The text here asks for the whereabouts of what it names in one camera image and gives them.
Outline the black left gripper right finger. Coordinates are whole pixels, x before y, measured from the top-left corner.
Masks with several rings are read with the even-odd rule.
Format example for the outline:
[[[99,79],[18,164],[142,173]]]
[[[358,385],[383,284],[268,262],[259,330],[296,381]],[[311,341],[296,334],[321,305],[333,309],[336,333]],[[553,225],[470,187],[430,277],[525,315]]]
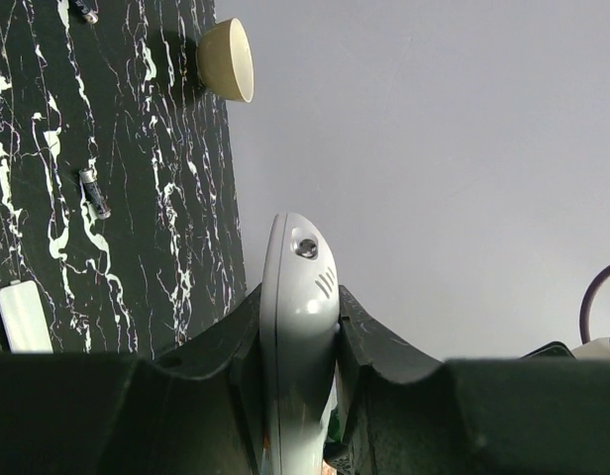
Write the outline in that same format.
[[[610,360],[437,360],[340,292],[348,474],[610,474]]]

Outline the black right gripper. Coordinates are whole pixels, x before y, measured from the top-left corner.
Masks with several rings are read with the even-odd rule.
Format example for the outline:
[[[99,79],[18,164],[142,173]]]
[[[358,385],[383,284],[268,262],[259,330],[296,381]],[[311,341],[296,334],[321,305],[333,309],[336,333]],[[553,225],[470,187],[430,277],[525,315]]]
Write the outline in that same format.
[[[523,359],[534,357],[575,358],[571,350],[560,341],[547,343],[523,356]]]

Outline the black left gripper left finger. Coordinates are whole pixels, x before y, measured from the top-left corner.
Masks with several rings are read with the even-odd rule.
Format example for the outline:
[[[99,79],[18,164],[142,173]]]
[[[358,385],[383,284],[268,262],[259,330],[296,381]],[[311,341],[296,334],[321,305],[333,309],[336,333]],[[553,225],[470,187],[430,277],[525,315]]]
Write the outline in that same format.
[[[155,360],[0,353],[0,474],[256,474],[260,294]]]

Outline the green AA battery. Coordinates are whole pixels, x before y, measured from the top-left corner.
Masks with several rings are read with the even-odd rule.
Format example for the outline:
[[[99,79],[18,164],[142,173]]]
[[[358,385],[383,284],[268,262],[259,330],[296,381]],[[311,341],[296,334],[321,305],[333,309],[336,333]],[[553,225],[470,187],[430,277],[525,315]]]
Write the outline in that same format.
[[[327,443],[339,443],[342,441],[341,422],[339,415],[339,403],[336,396],[332,396],[332,410],[328,424]]]

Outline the white remote control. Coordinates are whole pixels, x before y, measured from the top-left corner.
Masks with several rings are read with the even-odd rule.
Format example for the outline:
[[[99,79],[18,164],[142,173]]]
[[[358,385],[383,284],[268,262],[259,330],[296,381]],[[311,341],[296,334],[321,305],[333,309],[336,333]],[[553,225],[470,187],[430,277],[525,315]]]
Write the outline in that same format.
[[[298,213],[275,216],[259,308],[265,426],[274,474],[319,474],[333,408],[340,291],[333,252]]]

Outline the white battery cover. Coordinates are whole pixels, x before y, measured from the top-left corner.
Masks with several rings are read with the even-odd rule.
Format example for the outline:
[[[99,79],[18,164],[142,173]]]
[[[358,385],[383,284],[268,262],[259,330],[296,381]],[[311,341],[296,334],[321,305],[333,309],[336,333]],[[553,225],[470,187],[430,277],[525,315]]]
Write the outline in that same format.
[[[0,316],[11,352],[53,353],[49,327],[35,281],[16,280],[1,288]]]

